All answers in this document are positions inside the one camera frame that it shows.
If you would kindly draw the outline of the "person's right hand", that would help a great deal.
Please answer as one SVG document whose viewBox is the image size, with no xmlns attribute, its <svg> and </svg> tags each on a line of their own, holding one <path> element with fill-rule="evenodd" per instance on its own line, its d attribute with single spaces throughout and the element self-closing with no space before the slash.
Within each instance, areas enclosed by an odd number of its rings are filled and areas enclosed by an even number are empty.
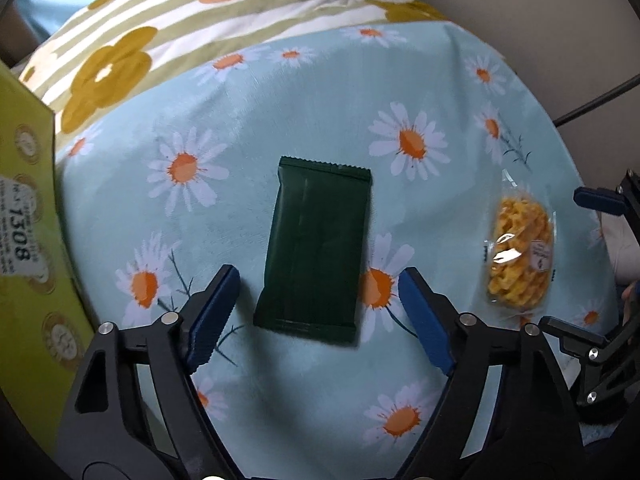
<svg viewBox="0 0 640 480">
<path fill-rule="evenodd" d="M 616 285 L 626 301 L 639 281 L 639 243 L 624 217 L 601 214 L 601 226 Z"/>
</svg>

